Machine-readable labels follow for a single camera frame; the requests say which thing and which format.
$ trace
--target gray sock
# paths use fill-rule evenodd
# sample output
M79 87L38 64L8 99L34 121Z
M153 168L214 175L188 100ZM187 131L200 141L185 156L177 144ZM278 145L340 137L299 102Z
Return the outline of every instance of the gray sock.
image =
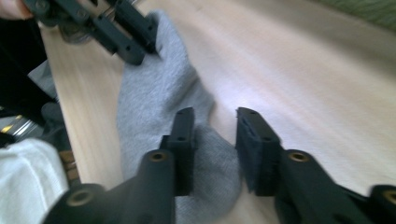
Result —
M126 64L118 108L121 166L125 179L136 174L143 155L169 134L179 109L195 112L197 150L194 192L177 197L177 224L207 223L225 215L241 190L237 154L208 124L212 96L190 65L187 52L167 16L150 14L158 25L158 54L138 66Z

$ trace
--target black mechanism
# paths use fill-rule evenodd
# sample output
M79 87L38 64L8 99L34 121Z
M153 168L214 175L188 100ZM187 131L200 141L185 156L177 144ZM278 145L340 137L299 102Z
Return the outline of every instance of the black mechanism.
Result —
M125 62L141 64L146 52L155 51L157 25L127 0L106 1L110 9L96 17L76 0L23 0L39 21L59 25L65 41L77 43L89 35Z
M259 113L240 107L237 114L235 147L248 188L275 197L280 223L396 223L396 187L374 186L369 197L340 187L310 154L284 150ZM175 223L175 197L192 192L193 121L192 108L178 111L172 132L143 157L135 177L107 192L95 184L70 189L44 223Z
M282 224L396 223L396 187L374 186L368 198L335 184L310 154L283 150L254 110L238 108L236 150L249 190L275 196Z
M135 177L110 191L96 184L71 188L44 223L175 223L175 197L192 191L193 123L192 108L178 111L171 134L145 154Z
M15 142L16 142L16 139L13 135L0 132L0 148L6 147L9 144L13 144Z

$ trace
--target white cloth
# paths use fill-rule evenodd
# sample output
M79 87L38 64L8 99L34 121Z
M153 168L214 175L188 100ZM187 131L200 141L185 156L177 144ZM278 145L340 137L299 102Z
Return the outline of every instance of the white cloth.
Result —
M26 139L0 149L0 223L36 224L68 189L56 149Z

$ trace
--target brass insert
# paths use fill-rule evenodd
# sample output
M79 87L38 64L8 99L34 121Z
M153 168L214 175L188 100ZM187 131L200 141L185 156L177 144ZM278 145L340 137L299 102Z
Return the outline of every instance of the brass insert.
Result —
M309 158L301 152L292 152L289 154L289 158L293 161L309 161Z
M163 152L154 152L149 156L151 161L164 161L166 160L166 154Z
M72 207L77 207L90 202L94 197L94 194L89 189L79 189L72 193L69 198L67 198L67 205Z
M390 203L396 204L396 190L385 190L383 195Z

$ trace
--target light wood surface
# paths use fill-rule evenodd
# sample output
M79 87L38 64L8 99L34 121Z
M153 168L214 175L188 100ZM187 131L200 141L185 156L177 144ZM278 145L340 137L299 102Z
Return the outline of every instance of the light wood surface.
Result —
M340 185L396 185L396 36L305 0L146 0L172 18L207 89L211 124L235 139L235 109L259 111L284 148L314 155ZM121 181L116 128L122 62L95 42L43 30L80 176ZM277 223L246 190L219 223Z

